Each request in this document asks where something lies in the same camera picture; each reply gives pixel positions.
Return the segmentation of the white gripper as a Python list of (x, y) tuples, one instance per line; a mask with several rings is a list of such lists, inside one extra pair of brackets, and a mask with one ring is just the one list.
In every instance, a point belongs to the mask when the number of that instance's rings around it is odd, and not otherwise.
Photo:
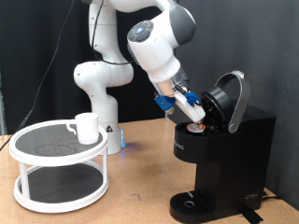
[(176, 105), (194, 122), (200, 123), (205, 117), (206, 112), (203, 107), (197, 105), (198, 97), (193, 92), (181, 93), (176, 91), (174, 93)]

